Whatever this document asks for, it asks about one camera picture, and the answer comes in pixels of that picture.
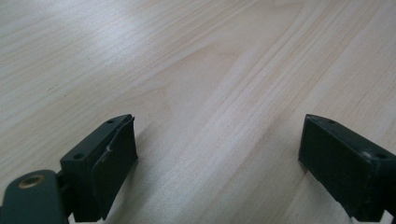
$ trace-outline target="screw hole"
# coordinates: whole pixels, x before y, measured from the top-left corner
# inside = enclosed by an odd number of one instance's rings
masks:
[[[78,154],[76,154],[73,158],[74,158],[75,160],[79,160],[79,159],[81,159],[81,158],[83,158],[83,157],[84,157],[84,154],[78,153]]]
[[[44,178],[45,177],[43,175],[28,176],[20,182],[18,187],[20,187],[20,189],[29,189],[31,187],[39,185],[41,182],[43,182]]]
[[[379,159],[387,159],[388,157],[386,156],[386,155],[384,155],[384,154],[376,154],[376,156],[379,158]]]

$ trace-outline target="light wood grain surface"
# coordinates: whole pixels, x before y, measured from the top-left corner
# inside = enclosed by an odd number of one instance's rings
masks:
[[[0,199],[130,113],[103,223],[356,223],[297,161],[304,115],[396,153],[395,59],[394,0],[1,1]]]

